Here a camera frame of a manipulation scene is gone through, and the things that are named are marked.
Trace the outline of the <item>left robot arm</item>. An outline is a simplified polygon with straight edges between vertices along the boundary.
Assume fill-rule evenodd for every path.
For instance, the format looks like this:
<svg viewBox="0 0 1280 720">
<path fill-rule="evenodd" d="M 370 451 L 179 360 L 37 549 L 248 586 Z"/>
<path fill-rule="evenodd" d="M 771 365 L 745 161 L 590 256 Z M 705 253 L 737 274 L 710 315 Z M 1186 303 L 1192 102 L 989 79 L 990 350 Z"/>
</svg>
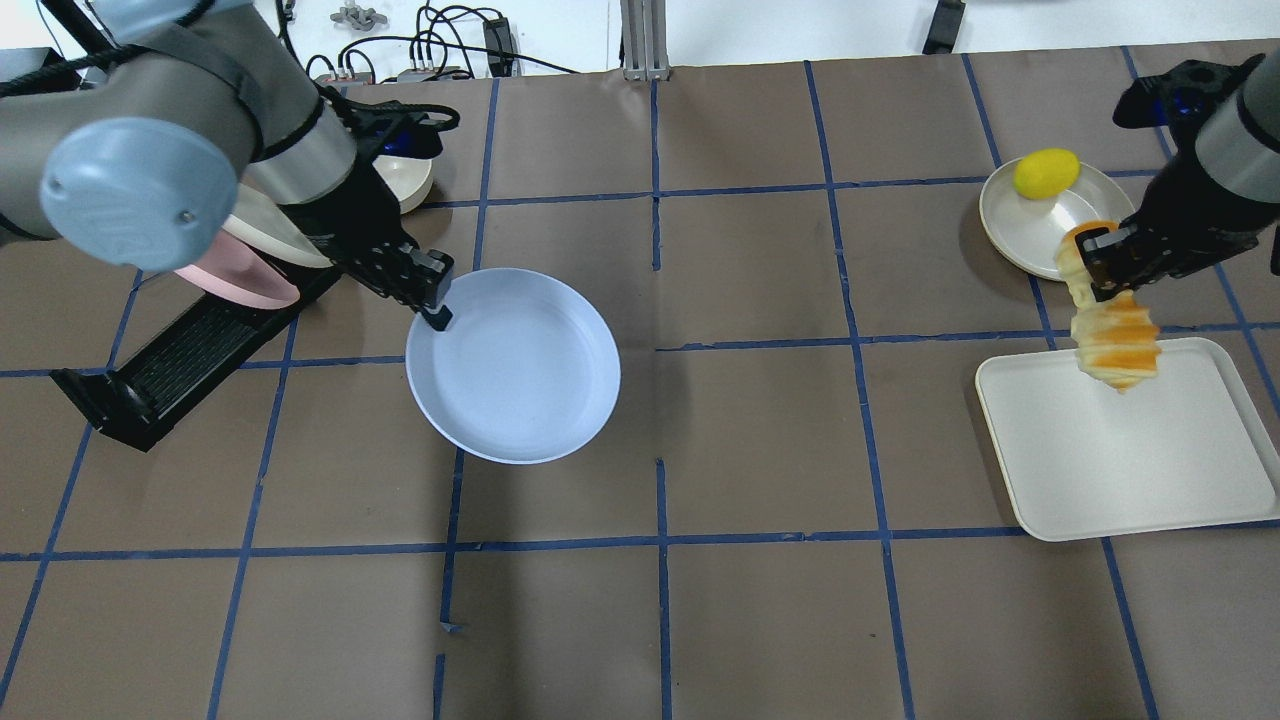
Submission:
<svg viewBox="0 0 1280 720">
<path fill-rule="evenodd" d="M 439 155 L 454 109 L 315 85 L 250 1 L 109 1 L 102 20 L 113 46 L 3 82 L 4 245 L 173 272 L 248 181 L 339 270 L 448 327 L 453 261 L 403 231 L 372 161 Z"/>
</svg>

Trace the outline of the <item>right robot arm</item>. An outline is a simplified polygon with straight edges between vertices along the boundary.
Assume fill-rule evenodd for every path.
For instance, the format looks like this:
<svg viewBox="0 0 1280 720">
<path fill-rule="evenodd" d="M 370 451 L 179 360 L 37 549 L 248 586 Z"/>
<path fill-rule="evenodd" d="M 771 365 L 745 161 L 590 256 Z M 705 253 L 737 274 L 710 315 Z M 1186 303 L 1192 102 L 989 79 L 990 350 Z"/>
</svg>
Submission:
<svg viewBox="0 0 1280 720">
<path fill-rule="evenodd" d="M 1176 151 L 1115 231 L 1073 236 L 1098 301 L 1183 278 L 1252 250 L 1277 220 L 1279 65 L 1188 60 L 1135 79 L 1119 127 L 1166 127 Z"/>
</svg>

